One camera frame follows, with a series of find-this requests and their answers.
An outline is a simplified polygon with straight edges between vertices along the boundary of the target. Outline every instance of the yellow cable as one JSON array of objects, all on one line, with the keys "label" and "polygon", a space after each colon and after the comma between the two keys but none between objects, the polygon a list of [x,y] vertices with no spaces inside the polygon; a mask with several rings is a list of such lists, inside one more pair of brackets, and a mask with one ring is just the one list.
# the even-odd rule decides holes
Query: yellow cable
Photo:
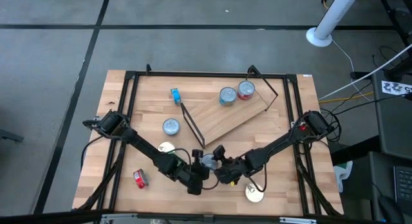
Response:
[{"label": "yellow cable", "polygon": [[323,6],[326,8],[326,9],[329,9],[329,7],[328,7],[328,5],[326,5],[326,3],[323,1]]},{"label": "yellow cable", "polygon": [[[373,94],[373,92],[369,92],[364,94],[364,96],[366,95],[371,95]],[[355,98],[361,98],[362,95],[358,95],[358,96],[354,96],[351,99],[355,99]],[[324,103],[328,103],[328,102],[337,102],[337,101],[343,101],[343,100],[349,100],[349,98],[335,98],[335,99],[331,99],[331,100],[325,100],[325,101],[319,101],[320,104],[324,104]]]}]

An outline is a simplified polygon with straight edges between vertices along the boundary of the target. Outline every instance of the wooden board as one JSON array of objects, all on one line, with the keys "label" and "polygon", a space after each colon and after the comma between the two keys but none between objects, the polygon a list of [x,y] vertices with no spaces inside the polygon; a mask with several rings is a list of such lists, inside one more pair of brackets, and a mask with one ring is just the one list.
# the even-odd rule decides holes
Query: wooden board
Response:
[{"label": "wooden board", "polygon": [[[229,83],[226,86],[237,87],[237,85],[233,86]],[[254,96],[250,100],[236,98],[235,103],[231,107],[222,106],[219,102],[219,97],[220,91],[214,98],[189,111],[190,116],[205,139],[205,146],[255,117],[268,107],[268,104],[260,97],[258,91],[255,91]]]},{"label": "wooden board", "polygon": [[[105,115],[109,109],[116,110],[124,72],[108,72],[98,107],[98,115]],[[303,110],[319,109],[313,79],[298,75],[298,80]],[[254,79],[253,83],[258,91],[262,91],[260,94],[262,98],[265,101],[270,101],[272,95],[269,90],[264,90],[267,85],[260,81]],[[215,147],[222,144],[226,148],[226,156],[239,156],[249,149],[269,144],[288,131],[290,124],[282,80],[269,79],[268,81],[279,93],[279,97],[271,108],[266,112],[259,113],[254,118],[209,144],[209,147],[205,149],[205,153],[211,153]],[[156,147],[161,142],[170,141],[176,147],[183,147],[188,151],[201,149],[189,126],[185,125],[182,110],[179,106],[175,106],[170,88],[179,88],[187,109],[191,110],[215,97],[223,86],[228,84],[236,85],[238,82],[239,79],[230,78],[140,77],[131,126],[138,131],[139,135]],[[294,101],[293,90],[291,90],[291,95]],[[167,118],[176,118],[182,124],[177,136],[167,136],[162,131],[162,124]],[[92,133],[91,138],[96,136],[96,133]],[[108,146],[109,140],[101,140],[89,146],[73,207],[82,205],[100,183]],[[320,190],[332,205],[342,212],[328,148],[322,143],[315,143],[311,153]],[[187,160],[184,153],[179,152],[178,155]],[[132,177],[133,171],[139,168],[145,170],[150,181],[150,186],[145,189],[137,188]],[[193,196],[186,193],[186,188],[183,185],[172,182],[157,172],[150,159],[134,147],[127,146],[115,210],[186,214],[302,215],[293,149],[289,147],[271,158],[267,169],[268,187],[265,197],[259,203],[251,203],[246,199],[245,186],[249,183],[246,178],[240,179],[237,186],[219,184],[214,190],[203,191],[200,196]],[[263,172],[254,175],[254,179],[263,184]],[[211,176],[205,182],[205,187],[210,187],[215,182],[216,178]],[[306,191],[309,208],[313,212],[314,208],[309,188]],[[111,185],[106,193],[104,207],[108,207],[110,192]]]}]

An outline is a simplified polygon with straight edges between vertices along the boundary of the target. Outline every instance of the silver can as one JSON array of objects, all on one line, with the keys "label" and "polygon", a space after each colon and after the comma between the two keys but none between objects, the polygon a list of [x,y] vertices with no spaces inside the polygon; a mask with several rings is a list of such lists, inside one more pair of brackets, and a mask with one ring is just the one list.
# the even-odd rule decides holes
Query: silver can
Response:
[{"label": "silver can", "polygon": [[176,135],[180,130],[180,124],[174,118],[169,118],[163,123],[163,131],[168,135]]},{"label": "silver can", "polygon": [[252,98],[253,93],[255,92],[255,85],[250,81],[244,80],[239,83],[238,88],[238,97],[241,100],[249,100]]},{"label": "silver can", "polygon": [[230,87],[225,87],[220,91],[220,104],[224,106],[231,106],[236,100],[236,90]]},{"label": "silver can", "polygon": [[213,154],[210,153],[203,155],[200,162],[210,170],[216,170],[216,168],[218,167],[218,163],[216,162],[216,160],[213,160]]}]

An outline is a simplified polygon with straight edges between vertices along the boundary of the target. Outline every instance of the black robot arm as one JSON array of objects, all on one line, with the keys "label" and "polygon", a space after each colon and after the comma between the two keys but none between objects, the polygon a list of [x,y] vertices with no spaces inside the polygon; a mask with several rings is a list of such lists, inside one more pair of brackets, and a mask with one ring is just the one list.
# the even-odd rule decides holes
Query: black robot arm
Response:
[{"label": "black robot arm", "polygon": [[188,165],[175,154],[159,151],[131,128],[129,119],[117,111],[109,111],[101,121],[87,120],[83,124],[106,138],[132,145],[152,159],[159,172],[174,182],[178,180],[184,184],[189,194],[199,195],[203,181],[209,178],[206,167],[197,167],[200,164],[198,160],[195,159],[193,165]]},{"label": "black robot arm", "polygon": [[225,148],[220,145],[214,151],[214,159],[221,161],[221,167],[214,171],[221,183],[235,183],[241,176],[247,178],[263,169],[270,157],[293,144],[311,144],[324,138],[333,131],[322,115],[317,111],[306,112],[293,127],[266,147],[252,149],[237,158],[225,158]]}]

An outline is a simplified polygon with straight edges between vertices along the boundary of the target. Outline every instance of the wooden table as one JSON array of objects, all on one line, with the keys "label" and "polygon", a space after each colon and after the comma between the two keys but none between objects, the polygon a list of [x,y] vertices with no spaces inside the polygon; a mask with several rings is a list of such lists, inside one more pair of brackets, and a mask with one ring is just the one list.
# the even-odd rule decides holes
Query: wooden table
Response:
[{"label": "wooden table", "polygon": [[[122,70],[108,71],[97,110],[98,116],[104,116],[110,109],[117,109],[124,75],[125,71]],[[303,111],[319,110],[312,76],[297,75],[297,79]],[[261,91],[259,94],[262,98],[270,102],[274,95],[267,85],[261,79],[250,80],[255,84],[256,89]],[[215,97],[222,87],[236,88],[240,81],[242,79],[239,78],[140,76],[131,126],[155,147],[164,141],[170,141],[176,147],[186,148],[189,152],[192,149],[201,149],[183,119],[180,106],[174,104],[170,89],[175,87],[179,89],[182,100],[190,112],[195,106]],[[288,131],[290,124],[283,82],[280,79],[268,79],[268,81],[279,93],[279,97],[270,109],[206,145],[205,154],[211,153],[215,147],[222,144],[226,148],[226,156],[239,156],[249,149],[266,146]],[[292,85],[289,87],[296,119],[293,87]],[[131,86],[126,96],[124,113],[128,107],[130,88]],[[162,131],[162,124],[167,118],[175,118],[181,124],[177,136],[167,136]],[[98,134],[93,132],[91,139],[96,137]],[[73,207],[82,205],[100,183],[108,146],[109,140],[106,139],[89,146]],[[343,213],[329,149],[322,143],[316,142],[311,154],[317,185],[333,207]],[[187,156],[183,152],[178,152],[178,155],[187,161]],[[301,201],[293,155],[293,148],[289,147],[271,158],[267,164],[268,187],[265,197],[259,203],[252,203],[245,197],[245,187],[250,183],[246,178],[240,179],[237,186],[219,184],[211,191],[202,191],[200,196],[193,196],[187,194],[182,184],[172,182],[160,174],[150,159],[134,147],[127,146],[115,210],[178,214],[301,216]],[[150,181],[150,186],[145,189],[139,189],[133,179],[133,172],[139,168],[145,171]],[[254,180],[263,185],[263,171],[254,175]],[[216,178],[211,176],[204,186],[210,187],[215,182]],[[111,187],[112,185],[109,185],[106,191],[104,207],[108,207]],[[306,195],[310,211],[314,213],[312,194],[307,185]]]}]

